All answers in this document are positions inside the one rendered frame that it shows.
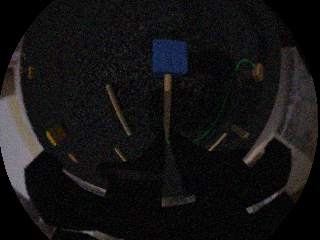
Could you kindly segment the small yellow block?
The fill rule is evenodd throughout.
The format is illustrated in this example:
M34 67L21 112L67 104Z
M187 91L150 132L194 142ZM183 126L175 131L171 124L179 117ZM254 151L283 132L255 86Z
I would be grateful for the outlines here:
M31 71L29 71L29 73L28 73L29 79L32 79L32 77L35 77L35 73L33 73L33 71L35 71L35 69L33 69L32 65L29 65L28 69L31 69Z

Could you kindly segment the yellow cube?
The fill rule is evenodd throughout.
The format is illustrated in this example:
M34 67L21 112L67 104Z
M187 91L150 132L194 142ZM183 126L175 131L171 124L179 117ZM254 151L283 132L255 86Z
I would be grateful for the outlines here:
M48 129L47 136L49 137L49 141L52 141L52 144L56 145L57 143L59 143L59 141L65 139L67 133L64 132L64 128L60 127L59 123L59 125L56 125L56 127Z

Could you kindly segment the green string with wooden stick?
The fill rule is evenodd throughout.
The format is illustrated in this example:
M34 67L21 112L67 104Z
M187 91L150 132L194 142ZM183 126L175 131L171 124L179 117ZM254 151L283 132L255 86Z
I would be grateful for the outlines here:
M252 64L252 67L253 67L253 63L251 63L251 61L249 61L248 59L244 59L244 60L241 59L240 61L237 61L236 67L235 67L235 69L233 69L233 72L232 72L231 80L229 80L229 83L228 83L229 85L227 88L227 93L225 93L223 105L221 105L220 112L217 113L215 123L213 123L211 125L211 127L209 127L208 131L205 132L204 135L201 135L201 137L204 137L205 135L207 135L207 133L209 131L212 131L212 128L215 127L216 121L219 120L219 117L221 115L221 111L223 111L223 109L224 109L225 101L227 101L229 89L231 89L233 77L235 77L235 72L237 72L236 69L237 69L237 67L239 67L241 61L245 61L245 63ZM253 71L256 71L255 67L253 67ZM169 129L171 129L171 91L172 91L172 77L171 77L171 75L165 75L164 76L164 92L165 92L165 97L164 97L164 131L165 131L165 139L167 139L168 144L169 144L169 140L168 140L169 139ZM196 143L196 141L200 140L201 137L199 137L199 139L193 140L193 143Z

